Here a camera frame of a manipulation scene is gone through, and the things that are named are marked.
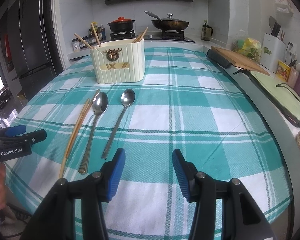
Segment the wooden cutting board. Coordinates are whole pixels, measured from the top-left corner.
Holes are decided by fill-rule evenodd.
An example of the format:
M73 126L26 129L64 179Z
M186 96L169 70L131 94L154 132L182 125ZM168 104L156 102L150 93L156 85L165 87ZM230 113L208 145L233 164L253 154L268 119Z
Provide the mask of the wooden cutting board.
M260 73L270 76L268 71L264 70L262 67L260 67L258 64L256 64L244 55L223 48L211 47L211 49L213 49L222 57L224 57L235 67L243 68L250 71L258 71Z

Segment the green cutting board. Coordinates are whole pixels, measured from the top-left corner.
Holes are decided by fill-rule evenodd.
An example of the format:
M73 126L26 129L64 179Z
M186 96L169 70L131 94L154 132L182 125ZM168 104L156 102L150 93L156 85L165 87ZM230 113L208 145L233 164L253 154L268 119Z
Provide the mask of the green cutting board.
M283 83L282 81L257 71L251 71L251 74L295 119L300 121L300 103L298 100L286 88L276 87L276 85ZM287 84L284 86L297 98L300 98Z

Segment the chopstick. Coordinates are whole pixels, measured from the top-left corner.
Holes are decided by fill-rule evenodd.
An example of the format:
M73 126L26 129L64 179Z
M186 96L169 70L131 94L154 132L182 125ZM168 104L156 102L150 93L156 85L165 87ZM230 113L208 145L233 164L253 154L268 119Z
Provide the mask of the chopstick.
M145 31L139 36L137 37L132 43L135 43L135 42L139 42L143 39L143 37L145 36L146 32L148 30L148 27L145 29Z
M80 41L82 41L88 48L93 49L92 46L90 46L83 38L81 38L78 34L74 34Z
M60 168L60 172L59 172L59 179L62 178L62 176L63 176L63 172L64 172L64 169L65 169L65 166L66 166L66 160L69 158L72 146L73 146L73 144L75 142L75 139L77 138L79 129L80 129L80 127L81 127L81 125L82 125L85 117L87 116L87 113L89 112L90 107L92 106L93 99L96 97L96 95L99 92L100 92L100 89L98 89L96 91L96 93L94 94L92 100L87 99L86 103L84 104L84 106L83 106L83 108L82 108L82 110L80 112L78 120L77 120L77 122L76 122L76 124L74 126L74 129L73 129L72 133L71 133L68 145L66 147L65 154L63 156L63 160L62 160L62 164L61 164L61 168Z
M95 35L95 37L96 37L96 39L97 39L98 45L99 45L99 47L101 48L101 43L100 43L100 41L99 41L99 37L98 37L98 35L97 35L96 29L94 28L93 23L91 23L91 27L92 27L92 30L93 30L93 32L94 32L94 35Z

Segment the black refrigerator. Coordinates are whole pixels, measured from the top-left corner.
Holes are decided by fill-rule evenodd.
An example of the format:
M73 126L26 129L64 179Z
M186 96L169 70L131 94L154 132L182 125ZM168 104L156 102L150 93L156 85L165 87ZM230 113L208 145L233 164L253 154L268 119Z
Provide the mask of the black refrigerator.
M51 0L16 0L8 10L11 58L30 100L63 69L54 36Z

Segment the plastic bag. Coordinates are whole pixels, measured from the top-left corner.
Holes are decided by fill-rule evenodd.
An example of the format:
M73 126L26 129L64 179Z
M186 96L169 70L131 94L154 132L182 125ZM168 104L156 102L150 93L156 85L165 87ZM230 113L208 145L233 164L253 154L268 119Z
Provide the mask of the plastic bag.
M277 10L282 13L293 13L291 0L275 0Z
M233 51L256 60L257 62L260 61L262 51L260 41L249 38L248 34L244 30L240 30L237 32L232 44Z

